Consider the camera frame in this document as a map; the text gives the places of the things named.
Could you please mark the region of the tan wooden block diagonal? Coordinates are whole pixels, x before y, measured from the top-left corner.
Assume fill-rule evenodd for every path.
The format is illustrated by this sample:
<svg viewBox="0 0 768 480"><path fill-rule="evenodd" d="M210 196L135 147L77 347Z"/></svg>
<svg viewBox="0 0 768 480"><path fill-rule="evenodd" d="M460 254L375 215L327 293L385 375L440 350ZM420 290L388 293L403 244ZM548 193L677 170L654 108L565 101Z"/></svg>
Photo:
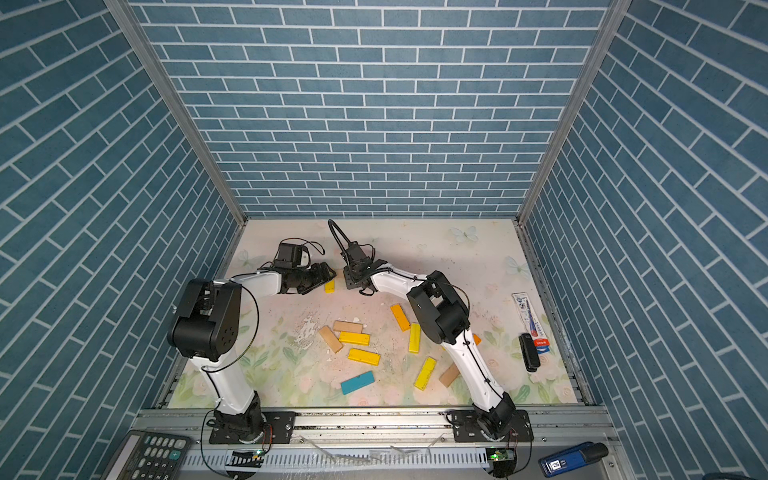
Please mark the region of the tan wooden block diagonal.
<svg viewBox="0 0 768 480"><path fill-rule="evenodd" d="M328 326L323 326L319 331L318 334L323 339L323 341L326 343L328 348L331 352L337 353L343 348L343 344L340 342L340 340L337 338L333 330Z"/></svg>

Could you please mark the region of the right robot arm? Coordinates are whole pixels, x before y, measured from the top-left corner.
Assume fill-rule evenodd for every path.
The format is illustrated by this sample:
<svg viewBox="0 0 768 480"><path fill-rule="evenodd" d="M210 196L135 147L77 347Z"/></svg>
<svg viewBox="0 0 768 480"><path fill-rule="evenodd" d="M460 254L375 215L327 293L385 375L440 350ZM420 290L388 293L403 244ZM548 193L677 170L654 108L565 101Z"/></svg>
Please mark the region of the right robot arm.
<svg viewBox="0 0 768 480"><path fill-rule="evenodd" d="M442 272L419 275L369 259L350 260L343 272L350 289L389 293L408 301L423 333L443 347L458 368L469 389L477 424L489 439L500 440L515 429L517 407L479 352L468 304Z"/></svg>

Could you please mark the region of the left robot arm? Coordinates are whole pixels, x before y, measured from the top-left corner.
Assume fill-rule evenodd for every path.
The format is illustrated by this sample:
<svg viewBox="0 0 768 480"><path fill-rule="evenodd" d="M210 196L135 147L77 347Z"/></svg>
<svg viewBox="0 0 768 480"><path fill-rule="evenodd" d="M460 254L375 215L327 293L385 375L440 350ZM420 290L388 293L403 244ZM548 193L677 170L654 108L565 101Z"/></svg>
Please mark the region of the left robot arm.
<svg viewBox="0 0 768 480"><path fill-rule="evenodd" d="M307 267L264 268L228 280L190 280L168 331L168 342L190 359L216 396L210 441L263 441L268 432L258 393L249 386L236 352L241 299L255 304L274 295L304 295L336 277L325 262Z"/></svg>

